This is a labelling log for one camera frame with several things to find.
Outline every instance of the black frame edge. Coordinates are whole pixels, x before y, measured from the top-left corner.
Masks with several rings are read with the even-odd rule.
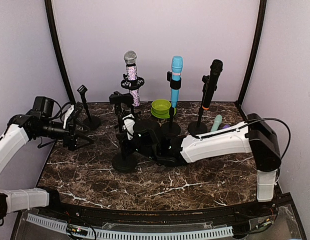
[[[244,98],[245,98],[245,95],[246,95],[246,92],[248,89],[251,74],[253,72],[253,68],[254,68],[257,52],[258,52],[261,32],[262,32],[262,28],[263,28],[263,24],[264,24],[264,18],[265,18],[265,13],[266,13],[266,4],[267,4],[267,0],[260,0],[253,45],[251,47],[251,52],[250,52],[250,56],[249,56],[248,65],[247,65],[245,77],[243,80],[243,84],[241,86],[241,90],[240,90],[240,93],[238,96],[238,100],[236,101],[240,107],[244,102]]]
[[[279,206],[290,204],[299,228],[300,235],[303,240],[307,240],[305,231],[301,224],[295,203],[290,193],[278,195]],[[130,210],[111,210],[104,208],[94,208],[86,206],[77,206],[68,203],[62,203],[62,209],[68,211],[71,215],[80,213],[80,218],[95,226],[103,226],[104,223],[119,223],[119,224],[137,224],[137,225],[179,225],[193,224],[213,221],[218,225],[240,226],[248,223],[248,218],[241,218],[234,215],[241,208],[247,208],[256,204],[256,202],[247,202],[232,206],[205,208],[198,210],[184,211],[130,211]],[[52,212],[48,207],[38,208],[38,214],[47,217],[53,217],[61,220],[66,220],[67,217]],[[78,219],[73,219],[74,224],[82,225]]]
[[[244,113],[243,109],[241,108],[241,105],[238,103],[238,101],[235,102],[235,106],[240,114],[240,116],[244,119],[244,121],[247,121],[247,116]]]
[[[47,13],[47,19],[48,19],[48,24],[49,24],[50,35],[51,35],[51,39],[53,42],[53,46],[54,46],[54,50],[55,50],[56,59],[58,62],[60,74],[61,74],[61,77],[63,79],[64,86],[65,86],[69,101],[71,101],[72,103],[75,103],[76,102],[75,96],[74,96],[74,93],[72,91],[72,88],[71,88],[71,85],[69,82],[69,78],[67,75],[64,59],[63,59],[63,56],[61,53],[61,48],[60,48],[60,44],[59,44],[59,40],[58,40],[57,28],[56,28],[54,11],[53,11],[51,0],[45,0],[45,6],[46,6],[46,13]]]

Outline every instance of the blue microphone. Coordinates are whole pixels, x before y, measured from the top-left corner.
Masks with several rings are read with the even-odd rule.
[[[183,70],[183,58],[181,56],[174,56],[171,62],[171,80],[180,81],[181,71]],[[171,106],[176,107],[178,102],[179,89],[171,89]]]

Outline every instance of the white wall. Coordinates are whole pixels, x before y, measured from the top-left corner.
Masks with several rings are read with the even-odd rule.
[[[54,6],[72,87],[85,84],[88,101],[126,92],[120,81],[128,50],[136,52],[146,81],[144,101],[170,99],[166,75],[174,55],[184,59],[180,100],[201,100],[201,78],[214,59],[224,63],[214,100],[237,100],[259,0],[55,0]]]
[[[44,1],[0,0],[0,135],[8,120],[32,108],[36,96],[67,101],[54,54]],[[0,188],[33,188],[50,147],[22,148],[0,176]],[[5,218],[0,240],[10,239],[17,214]]]
[[[243,109],[280,118],[290,126],[292,140],[282,163],[280,186],[291,192],[310,239],[310,0],[268,1]],[[283,151],[286,130],[272,126]]]

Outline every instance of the marble tabletop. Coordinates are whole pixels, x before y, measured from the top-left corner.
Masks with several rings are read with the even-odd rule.
[[[150,102],[143,102],[135,112],[152,119]],[[175,121],[181,134],[197,120],[198,102],[179,102]],[[90,103],[91,115],[102,125],[87,135],[95,144],[76,151],[56,143],[43,170],[39,186],[55,188],[64,203],[95,208],[168,211],[229,206],[254,201],[256,168],[252,154],[238,153],[199,160],[186,166],[165,167],[134,153],[138,165],[133,173],[120,173],[111,166],[119,152],[116,139],[117,118],[109,103]],[[211,128],[217,114],[223,116],[221,127],[243,121],[232,102],[213,102],[202,121]]]

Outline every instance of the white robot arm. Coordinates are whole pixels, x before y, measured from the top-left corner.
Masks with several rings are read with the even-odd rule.
[[[27,114],[20,114],[11,118],[7,130],[0,137],[0,174],[18,150],[32,139],[48,137],[54,140],[63,140],[64,146],[71,151],[94,142],[82,133],[75,131],[76,123],[78,123],[76,118],[82,110],[82,105],[71,105],[68,111],[64,113],[66,115],[64,123],[61,123],[52,121],[61,116],[60,110],[59,115],[56,115],[57,117],[51,117],[53,104],[54,101],[50,98],[36,97],[33,109]],[[78,138],[83,138],[89,143],[78,146]],[[41,188],[0,189],[0,219],[15,211],[48,206],[52,192],[56,193],[55,190]]]
[[[19,127],[16,124],[8,127],[7,132],[0,137],[0,174],[17,151],[28,141],[28,135],[23,127]],[[45,207],[49,204],[49,194],[40,188],[21,190],[0,189],[0,196],[4,195],[7,196],[7,210],[2,210],[8,214],[24,209]]]
[[[247,117],[249,122],[260,119],[256,114]],[[136,120],[132,114],[123,117],[123,129],[127,137],[120,139],[122,152],[127,146],[135,148],[160,165],[178,166],[227,154],[253,153],[257,168],[257,201],[268,202],[273,198],[281,159],[276,133],[265,122],[248,126],[243,121],[227,129],[172,138],[168,143],[161,137],[155,122]]]

